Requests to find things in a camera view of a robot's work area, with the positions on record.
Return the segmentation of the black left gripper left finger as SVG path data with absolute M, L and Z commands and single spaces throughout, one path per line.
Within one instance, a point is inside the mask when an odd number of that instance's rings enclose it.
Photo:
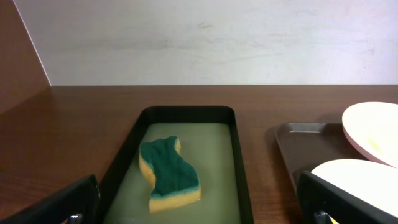
M 100 190 L 94 175 L 55 192 L 1 223 L 94 223 Z

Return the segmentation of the green and yellow sponge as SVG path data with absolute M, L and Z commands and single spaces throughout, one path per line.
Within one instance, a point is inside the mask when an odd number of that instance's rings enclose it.
M 170 210 L 201 199 L 195 168 L 180 154 L 176 136 L 144 142 L 139 146 L 139 170 L 151 186 L 149 211 Z

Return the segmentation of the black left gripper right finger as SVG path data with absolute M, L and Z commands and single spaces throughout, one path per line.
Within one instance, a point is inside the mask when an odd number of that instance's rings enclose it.
M 305 171 L 297 185 L 305 223 L 397 223 L 397 217 Z

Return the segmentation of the white plate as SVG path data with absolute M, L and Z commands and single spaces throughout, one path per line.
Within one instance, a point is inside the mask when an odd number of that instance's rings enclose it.
M 397 167 L 397 104 L 362 102 L 342 114 L 349 143 L 370 161 Z
M 359 159 L 337 159 L 320 164 L 311 173 L 397 216 L 397 168 Z

